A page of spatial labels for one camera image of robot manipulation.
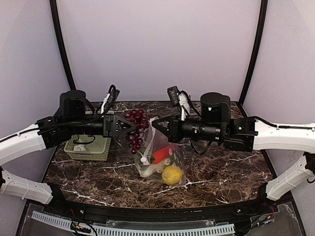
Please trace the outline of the clear zip top bag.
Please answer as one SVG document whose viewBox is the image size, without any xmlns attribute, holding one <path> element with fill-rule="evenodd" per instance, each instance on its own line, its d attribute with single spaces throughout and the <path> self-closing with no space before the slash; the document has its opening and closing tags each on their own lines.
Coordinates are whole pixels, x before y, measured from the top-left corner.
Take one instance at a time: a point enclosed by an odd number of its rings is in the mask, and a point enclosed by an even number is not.
<svg viewBox="0 0 315 236">
<path fill-rule="evenodd" d="M 180 187 L 187 183 L 186 169 L 182 153 L 177 144 L 170 143 L 152 122 L 158 117 L 149 120 L 149 127 L 140 134 L 142 143 L 134 155 L 134 163 L 140 177 Z"/>
</svg>

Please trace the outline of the yellow lemon toy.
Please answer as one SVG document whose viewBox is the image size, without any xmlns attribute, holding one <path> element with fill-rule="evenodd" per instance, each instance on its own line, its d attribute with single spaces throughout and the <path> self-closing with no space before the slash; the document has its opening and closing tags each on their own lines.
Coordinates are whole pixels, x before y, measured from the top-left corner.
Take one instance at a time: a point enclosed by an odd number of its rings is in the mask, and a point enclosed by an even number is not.
<svg viewBox="0 0 315 236">
<path fill-rule="evenodd" d="M 162 180 L 168 185 L 182 184 L 183 172 L 178 166 L 167 166 L 162 172 Z"/>
</svg>

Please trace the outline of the green perforated plastic basket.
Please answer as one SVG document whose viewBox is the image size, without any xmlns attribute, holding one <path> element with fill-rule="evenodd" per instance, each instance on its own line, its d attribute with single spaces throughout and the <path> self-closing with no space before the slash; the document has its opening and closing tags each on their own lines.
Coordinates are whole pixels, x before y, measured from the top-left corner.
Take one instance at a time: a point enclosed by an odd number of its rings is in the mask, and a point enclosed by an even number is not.
<svg viewBox="0 0 315 236">
<path fill-rule="evenodd" d="M 111 138 L 102 136 L 73 135 L 64 147 L 64 152 L 72 160 L 80 161 L 106 161 L 108 158 Z M 84 145 L 86 151 L 74 151 L 75 145 Z"/>
</svg>

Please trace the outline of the green leafy vegetable toy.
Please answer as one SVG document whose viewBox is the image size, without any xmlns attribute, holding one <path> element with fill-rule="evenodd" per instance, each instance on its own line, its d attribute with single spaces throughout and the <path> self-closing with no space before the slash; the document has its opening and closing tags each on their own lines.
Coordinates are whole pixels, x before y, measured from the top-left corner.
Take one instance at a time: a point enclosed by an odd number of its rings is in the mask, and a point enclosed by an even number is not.
<svg viewBox="0 0 315 236">
<path fill-rule="evenodd" d="M 158 170 L 163 170 L 163 167 L 164 162 L 161 161 L 158 164 L 150 164 L 148 166 L 145 166 L 144 170 L 141 170 L 139 173 L 141 177 L 147 178 L 153 175 Z"/>
</svg>

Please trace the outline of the black left frame post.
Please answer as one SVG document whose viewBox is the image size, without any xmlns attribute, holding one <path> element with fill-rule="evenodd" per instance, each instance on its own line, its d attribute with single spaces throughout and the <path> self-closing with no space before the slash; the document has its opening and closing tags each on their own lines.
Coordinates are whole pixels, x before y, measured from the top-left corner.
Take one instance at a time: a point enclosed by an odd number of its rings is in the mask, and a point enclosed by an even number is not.
<svg viewBox="0 0 315 236">
<path fill-rule="evenodd" d="M 70 64 L 69 64 L 69 60 L 68 60 L 64 40 L 63 40 L 63 33 L 62 33 L 62 27 L 61 27 L 60 18 L 59 18 L 57 1 L 49 0 L 49 4 L 50 4 L 50 9 L 51 9 L 51 16 L 52 16 L 52 21 L 53 21 L 53 26 L 54 26 L 54 31 L 55 31 L 55 37 L 57 40 L 57 45 L 58 45 L 60 57 L 62 60 L 63 69 L 64 69 L 64 73 L 67 79 L 67 83 L 70 90 L 75 90 L 76 85 L 75 85 L 75 81 L 72 75 L 72 71 L 70 68 Z"/>
</svg>

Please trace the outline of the black right frame post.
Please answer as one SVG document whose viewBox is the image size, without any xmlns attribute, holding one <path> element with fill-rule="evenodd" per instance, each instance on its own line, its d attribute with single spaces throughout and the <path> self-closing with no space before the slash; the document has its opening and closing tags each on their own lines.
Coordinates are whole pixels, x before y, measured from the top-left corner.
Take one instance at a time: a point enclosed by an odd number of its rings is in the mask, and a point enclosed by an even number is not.
<svg viewBox="0 0 315 236">
<path fill-rule="evenodd" d="M 242 91 L 238 100 L 238 103 L 243 106 L 244 102 L 246 100 L 249 87 L 252 81 L 252 76 L 253 72 L 255 69 L 259 49 L 260 49 L 260 44 L 263 36 L 263 31 L 264 31 L 264 25 L 265 25 L 265 19 L 267 15 L 267 8 L 268 8 L 268 0 L 261 0 L 260 3 L 260 9 L 259 9 L 259 16 L 258 16 L 258 22 L 257 22 L 257 27 L 256 27 L 256 33 L 255 33 L 255 38 L 254 38 L 254 43 L 252 47 L 252 53 L 247 69 L 247 73 L 245 76 L 244 84 L 242 87 Z"/>
</svg>

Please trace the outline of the black front table rail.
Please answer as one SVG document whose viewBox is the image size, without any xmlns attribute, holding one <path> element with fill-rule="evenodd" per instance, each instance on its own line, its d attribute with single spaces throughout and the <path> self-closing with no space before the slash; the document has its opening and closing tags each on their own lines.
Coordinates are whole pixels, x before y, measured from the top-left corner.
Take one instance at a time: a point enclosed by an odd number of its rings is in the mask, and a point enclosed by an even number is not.
<svg viewBox="0 0 315 236">
<path fill-rule="evenodd" d="M 271 210 L 269 207 L 278 210 L 280 204 L 294 202 L 292 194 L 288 192 L 275 202 L 258 198 L 255 200 L 217 206 L 140 209 L 97 206 L 67 201 L 58 187 L 54 188 L 54 190 L 57 190 L 56 199 L 44 206 L 45 211 L 78 218 L 89 223 L 104 223 L 108 220 L 161 223 L 215 219 L 216 222 L 227 221 L 229 223 L 245 224 L 249 223 L 252 216 L 270 213 Z"/>
</svg>

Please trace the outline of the dark red grapes bunch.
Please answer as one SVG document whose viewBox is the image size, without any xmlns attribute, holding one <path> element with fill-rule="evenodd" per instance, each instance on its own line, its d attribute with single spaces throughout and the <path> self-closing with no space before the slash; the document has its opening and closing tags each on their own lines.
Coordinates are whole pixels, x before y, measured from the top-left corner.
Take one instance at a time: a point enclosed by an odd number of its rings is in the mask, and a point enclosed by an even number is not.
<svg viewBox="0 0 315 236">
<path fill-rule="evenodd" d="M 125 113 L 125 119 L 136 125 L 136 129 L 128 132 L 126 135 L 130 152 L 136 154 L 144 143 L 142 135 L 144 131 L 149 128 L 149 121 L 143 109 L 131 110 Z"/>
</svg>

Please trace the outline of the black frame post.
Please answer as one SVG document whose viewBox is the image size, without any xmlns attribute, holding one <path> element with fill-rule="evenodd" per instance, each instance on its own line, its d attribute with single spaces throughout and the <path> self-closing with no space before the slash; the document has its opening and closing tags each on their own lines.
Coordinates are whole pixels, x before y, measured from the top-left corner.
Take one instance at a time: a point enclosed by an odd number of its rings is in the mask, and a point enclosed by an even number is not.
<svg viewBox="0 0 315 236">
<path fill-rule="evenodd" d="M 260 3 L 260 9 L 259 9 L 259 16 L 258 16 L 258 22 L 257 22 L 257 27 L 256 27 L 256 33 L 255 33 L 255 38 L 254 38 L 254 43 L 252 47 L 252 53 L 247 69 L 247 73 L 245 76 L 244 84 L 242 87 L 242 91 L 238 100 L 238 103 L 243 106 L 244 102 L 246 100 L 249 87 L 252 81 L 252 76 L 253 72 L 255 69 L 259 49 L 260 49 L 260 44 L 263 36 L 263 31 L 264 31 L 264 25 L 265 25 L 265 19 L 267 15 L 267 8 L 268 8 L 268 0 L 261 0 Z"/>
<path fill-rule="evenodd" d="M 57 1 L 49 0 L 49 4 L 50 4 L 50 9 L 51 9 L 51 16 L 52 16 L 52 21 L 53 21 L 53 26 L 54 26 L 54 31 L 55 31 L 55 37 L 57 40 L 57 45 L 58 45 L 60 57 L 62 60 L 63 69 L 64 69 L 64 73 L 67 79 L 67 83 L 70 90 L 75 90 L 76 85 L 75 85 L 75 81 L 72 75 L 72 71 L 70 68 L 70 64 L 69 64 L 69 60 L 68 60 L 64 40 L 63 40 L 63 33 L 62 33 L 62 27 L 61 27 L 60 18 L 59 18 Z"/>
</svg>

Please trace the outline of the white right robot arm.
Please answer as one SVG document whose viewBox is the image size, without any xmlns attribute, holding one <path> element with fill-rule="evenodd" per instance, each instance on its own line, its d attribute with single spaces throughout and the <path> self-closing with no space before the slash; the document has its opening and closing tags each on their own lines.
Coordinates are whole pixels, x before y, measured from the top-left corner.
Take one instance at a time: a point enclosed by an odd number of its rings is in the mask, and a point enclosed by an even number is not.
<svg viewBox="0 0 315 236">
<path fill-rule="evenodd" d="M 273 124 L 259 117 L 231 118 L 231 102 L 227 95 L 216 92 L 200 97 L 198 118 L 168 116 L 152 121 L 152 127 L 169 142 L 183 138 L 216 142 L 233 151 L 283 149 L 302 151 L 301 157 L 284 173 L 263 184 L 258 197 L 272 201 L 315 176 L 315 125 Z"/>
</svg>

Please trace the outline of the white garlic toy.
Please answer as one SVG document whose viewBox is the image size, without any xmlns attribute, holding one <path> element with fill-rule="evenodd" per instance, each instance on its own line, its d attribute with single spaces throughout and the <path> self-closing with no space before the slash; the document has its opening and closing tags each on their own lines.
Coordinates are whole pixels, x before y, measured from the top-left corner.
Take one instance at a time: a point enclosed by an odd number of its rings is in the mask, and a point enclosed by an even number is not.
<svg viewBox="0 0 315 236">
<path fill-rule="evenodd" d="M 74 150 L 74 151 L 86 151 L 86 148 L 85 148 L 84 145 L 75 145 L 75 146 L 73 147 L 73 150 Z"/>
</svg>

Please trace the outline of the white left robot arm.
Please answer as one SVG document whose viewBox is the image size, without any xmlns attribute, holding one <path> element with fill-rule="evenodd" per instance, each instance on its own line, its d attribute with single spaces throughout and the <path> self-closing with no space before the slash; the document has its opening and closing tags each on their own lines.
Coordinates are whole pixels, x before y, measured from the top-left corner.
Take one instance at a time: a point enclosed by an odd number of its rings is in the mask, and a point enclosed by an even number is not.
<svg viewBox="0 0 315 236">
<path fill-rule="evenodd" d="M 119 91 L 111 86 L 98 114 L 86 93 L 70 90 L 60 95 L 60 106 L 53 116 L 42 118 L 29 127 L 0 141 L 0 164 L 4 165 L 24 155 L 50 149 L 68 141 L 73 135 L 114 138 L 136 129 L 136 124 L 109 113 Z M 0 170 L 1 194 L 29 199 L 44 205 L 58 195 L 58 189 L 46 183 L 34 182 Z"/>
</svg>

